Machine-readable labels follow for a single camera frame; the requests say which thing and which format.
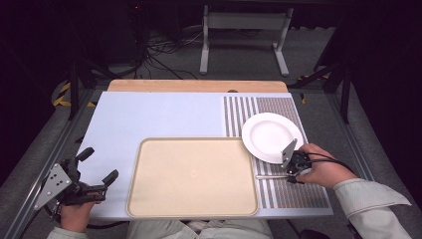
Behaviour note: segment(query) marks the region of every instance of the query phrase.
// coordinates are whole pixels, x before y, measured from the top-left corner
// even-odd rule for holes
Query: wooden board
[[[113,80],[109,92],[287,93],[284,82],[223,80]]]

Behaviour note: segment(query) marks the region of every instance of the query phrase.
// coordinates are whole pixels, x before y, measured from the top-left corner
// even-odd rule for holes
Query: black and white stripes
[[[242,126],[258,113],[275,113],[291,120],[307,142],[301,121],[291,97],[255,98],[224,97],[226,136],[242,136]],[[285,174],[279,165],[253,159],[256,174]],[[291,184],[284,179],[257,180],[260,208],[327,208],[324,189],[313,184]]]

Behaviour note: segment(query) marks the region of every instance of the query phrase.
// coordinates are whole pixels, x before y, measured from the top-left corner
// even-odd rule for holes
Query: person's arm
[[[50,232],[48,239],[88,239],[85,231],[90,221],[90,212],[97,202],[61,207],[61,228]]]
[[[305,144],[300,150],[333,157],[317,145]],[[309,154],[310,159],[323,158]],[[332,188],[351,224],[362,238],[410,238],[389,206],[409,201],[391,188],[364,179],[344,166],[332,162],[315,162],[312,170],[297,180]]]

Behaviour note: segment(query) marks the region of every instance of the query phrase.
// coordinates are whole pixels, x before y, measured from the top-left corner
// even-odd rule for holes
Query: wooden tray
[[[127,202],[132,217],[244,216],[257,210],[252,158],[239,137],[141,143]]]

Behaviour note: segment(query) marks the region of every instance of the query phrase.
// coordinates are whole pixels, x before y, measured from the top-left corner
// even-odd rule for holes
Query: white sleeve
[[[87,234],[55,227],[47,239],[88,239]]]
[[[388,186],[360,178],[334,187],[340,205],[362,238],[410,238],[389,206],[411,205]]]

